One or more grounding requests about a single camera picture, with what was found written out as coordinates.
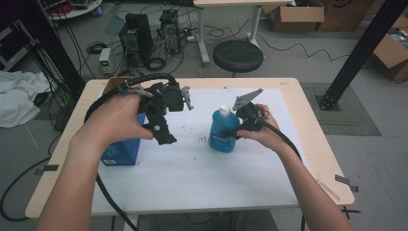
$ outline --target white bottle cap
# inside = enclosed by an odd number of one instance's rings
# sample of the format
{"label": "white bottle cap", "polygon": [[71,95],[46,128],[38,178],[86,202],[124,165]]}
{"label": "white bottle cap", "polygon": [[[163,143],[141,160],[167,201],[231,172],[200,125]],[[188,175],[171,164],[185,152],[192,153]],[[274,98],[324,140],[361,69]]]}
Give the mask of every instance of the white bottle cap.
{"label": "white bottle cap", "polygon": [[228,117],[231,114],[231,108],[227,105],[219,106],[219,113],[222,117]]}

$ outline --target blue box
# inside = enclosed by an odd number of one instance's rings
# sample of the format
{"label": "blue box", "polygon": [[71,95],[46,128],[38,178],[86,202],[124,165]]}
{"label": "blue box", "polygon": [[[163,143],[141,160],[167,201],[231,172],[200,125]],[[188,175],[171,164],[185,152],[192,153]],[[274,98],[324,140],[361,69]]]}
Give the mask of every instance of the blue box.
{"label": "blue box", "polygon": [[[138,115],[139,122],[144,123],[145,114]],[[140,139],[114,142],[108,146],[101,161],[105,166],[134,166],[138,157]]]}

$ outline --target blue bottle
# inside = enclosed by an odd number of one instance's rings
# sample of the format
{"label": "blue bottle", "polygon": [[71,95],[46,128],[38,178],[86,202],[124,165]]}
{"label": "blue bottle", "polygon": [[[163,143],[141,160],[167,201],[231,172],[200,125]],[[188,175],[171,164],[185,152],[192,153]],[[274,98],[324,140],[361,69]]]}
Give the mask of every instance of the blue bottle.
{"label": "blue bottle", "polygon": [[240,125],[237,116],[231,113],[226,105],[221,105],[219,110],[213,113],[213,124],[210,131],[210,146],[220,152],[231,152],[235,147],[236,140],[232,137],[224,138],[222,133],[236,129]]}

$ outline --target gray floor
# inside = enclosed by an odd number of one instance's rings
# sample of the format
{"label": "gray floor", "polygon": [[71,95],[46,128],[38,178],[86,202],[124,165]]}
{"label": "gray floor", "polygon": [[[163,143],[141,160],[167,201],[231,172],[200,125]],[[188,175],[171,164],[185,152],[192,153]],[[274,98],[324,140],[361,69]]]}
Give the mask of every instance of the gray floor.
{"label": "gray floor", "polygon": [[[105,13],[101,17],[91,14],[70,20],[76,38],[82,50],[93,41],[101,40],[110,43],[117,40],[104,33],[113,13],[119,6],[108,4],[103,7]],[[211,16],[212,11],[206,11],[206,24],[220,28],[231,27],[237,32],[239,27],[252,15],[248,15],[250,8],[237,8],[228,18]],[[242,30],[248,32],[251,20]],[[287,48],[301,42],[307,52],[325,49],[332,58],[349,54],[362,35],[367,23],[351,33],[273,33],[267,22],[261,20],[258,35],[264,37],[269,45]],[[73,62],[78,65],[78,58],[72,41],[66,35],[64,26],[59,28],[63,44],[71,55]],[[306,57],[300,46],[288,51],[277,51],[268,48],[261,38],[260,47],[265,54],[262,66],[251,72],[239,74],[239,77],[294,77],[302,82],[331,83],[344,64],[346,58],[330,62],[323,52],[315,56]],[[208,42],[210,57],[217,41]],[[227,77],[230,73],[212,65],[204,68],[200,65],[196,44],[188,44],[185,48],[184,62],[173,72],[177,78]],[[120,54],[115,55],[116,63]],[[98,57],[89,57],[92,72],[99,73]],[[163,72],[171,71],[178,65],[177,61],[169,61]],[[374,60],[368,60],[365,66],[377,66]],[[38,68],[30,57],[24,58],[15,71],[38,72]],[[86,67],[83,74],[89,74]],[[408,83],[396,84],[390,81],[378,68],[361,70],[351,83],[357,96],[370,114],[382,136],[354,137],[354,136],[326,136],[341,168],[353,185],[358,185],[360,192],[355,194],[355,203],[347,209],[359,210],[361,214],[351,214],[351,223],[355,230],[406,230],[408,226]],[[49,121],[31,120],[30,122],[11,129],[0,128],[0,193],[27,167],[48,156],[48,146],[59,133],[53,130]],[[5,208],[9,216],[19,218],[24,216],[24,210],[38,183],[39,176],[35,170],[26,174],[10,191],[6,198]],[[298,209],[281,209],[272,211],[280,230],[299,230],[300,212]],[[92,230],[110,230],[110,217],[93,218]],[[35,220],[11,222],[0,218],[1,230],[31,230]],[[116,220],[115,230],[123,228],[123,221]]]}

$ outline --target stool seat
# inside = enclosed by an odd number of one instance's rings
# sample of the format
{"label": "stool seat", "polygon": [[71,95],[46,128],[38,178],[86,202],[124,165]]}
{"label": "stool seat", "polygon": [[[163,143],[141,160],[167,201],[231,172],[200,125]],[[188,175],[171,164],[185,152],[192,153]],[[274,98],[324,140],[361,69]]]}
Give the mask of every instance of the stool seat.
{"label": "stool seat", "polygon": [[227,40],[214,48],[213,61],[222,69],[245,73],[258,69],[264,54],[258,46],[242,40]]}

